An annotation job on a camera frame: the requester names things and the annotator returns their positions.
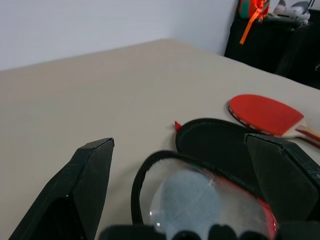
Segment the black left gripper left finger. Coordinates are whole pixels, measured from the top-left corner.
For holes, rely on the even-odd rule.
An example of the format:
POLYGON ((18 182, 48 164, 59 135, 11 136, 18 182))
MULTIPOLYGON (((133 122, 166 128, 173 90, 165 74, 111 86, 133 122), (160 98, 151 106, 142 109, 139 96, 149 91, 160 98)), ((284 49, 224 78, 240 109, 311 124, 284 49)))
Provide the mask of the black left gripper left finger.
POLYGON ((9 240, 94 240, 115 143, 89 142, 44 186, 9 240))

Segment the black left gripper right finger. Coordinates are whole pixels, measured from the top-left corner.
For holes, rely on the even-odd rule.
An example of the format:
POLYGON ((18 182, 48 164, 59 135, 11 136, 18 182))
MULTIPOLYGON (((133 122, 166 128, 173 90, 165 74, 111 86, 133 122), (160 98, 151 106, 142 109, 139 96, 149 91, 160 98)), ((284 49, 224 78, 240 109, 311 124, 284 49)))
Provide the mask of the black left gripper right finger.
POLYGON ((244 142, 276 220, 320 222, 320 166, 282 138, 246 134, 244 142))

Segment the red table tennis paddle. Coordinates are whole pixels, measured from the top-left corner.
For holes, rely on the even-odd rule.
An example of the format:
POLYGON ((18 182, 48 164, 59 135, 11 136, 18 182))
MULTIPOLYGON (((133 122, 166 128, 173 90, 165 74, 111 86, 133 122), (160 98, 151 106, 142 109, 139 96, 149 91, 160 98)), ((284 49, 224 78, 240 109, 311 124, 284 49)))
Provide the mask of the red table tennis paddle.
POLYGON ((282 102, 256 94, 240 94, 229 101, 228 110, 238 122, 261 134, 301 138, 320 149, 320 132, 310 129, 302 113, 282 102))

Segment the red fabric pouch bag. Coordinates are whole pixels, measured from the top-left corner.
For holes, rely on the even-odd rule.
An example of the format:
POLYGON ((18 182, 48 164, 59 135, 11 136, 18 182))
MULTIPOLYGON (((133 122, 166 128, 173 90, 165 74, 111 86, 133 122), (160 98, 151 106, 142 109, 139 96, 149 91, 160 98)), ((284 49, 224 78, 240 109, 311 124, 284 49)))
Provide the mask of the red fabric pouch bag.
POLYGON ((175 130, 176 151, 161 150, 151 154, 135 176, 130 199, 132 223, 144 223, 140 192, 147 171, 160 160, 177 158, 185 163, 205 167, 256 196, 266 214, 268 237, 273 239, 277 221, 263 197, 248 148, 244 143, 245 135, 253 133, 254 130, 215 118, 194 119, 182 126, 176 124, 175 130))

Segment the black cabinet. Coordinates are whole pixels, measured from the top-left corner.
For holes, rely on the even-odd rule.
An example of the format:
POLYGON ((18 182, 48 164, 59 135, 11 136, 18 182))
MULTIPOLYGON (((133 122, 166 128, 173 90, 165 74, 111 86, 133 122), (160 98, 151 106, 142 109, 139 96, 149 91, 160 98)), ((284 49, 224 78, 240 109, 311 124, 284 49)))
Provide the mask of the black cabinet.
POLYGON ((234 17, 224 56, 320 90, 320 10, 306 25, 255 21, 240 44, 248 21, 234 17))

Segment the white grey clutter item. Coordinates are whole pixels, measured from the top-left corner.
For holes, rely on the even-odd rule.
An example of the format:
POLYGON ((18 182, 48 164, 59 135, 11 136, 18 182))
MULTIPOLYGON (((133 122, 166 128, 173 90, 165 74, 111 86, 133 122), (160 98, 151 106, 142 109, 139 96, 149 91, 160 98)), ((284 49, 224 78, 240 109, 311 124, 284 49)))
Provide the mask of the white grey clutter item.
POLYGON ((269 10, 262 20, 265 23, 307 25, 311 14, 308 0, 267 0, 269 10))

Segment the teal orange bag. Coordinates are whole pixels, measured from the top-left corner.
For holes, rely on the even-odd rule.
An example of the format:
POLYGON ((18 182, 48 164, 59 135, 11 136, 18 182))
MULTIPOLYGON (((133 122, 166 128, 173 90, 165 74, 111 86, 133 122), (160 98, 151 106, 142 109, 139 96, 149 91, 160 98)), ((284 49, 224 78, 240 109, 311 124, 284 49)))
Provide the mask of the teal orange bag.
POLYGON ((269 8, 270 0, 239 0, 238 15, 242 19, 250 19, 257 12, 258 18, 264 18, 269 8))

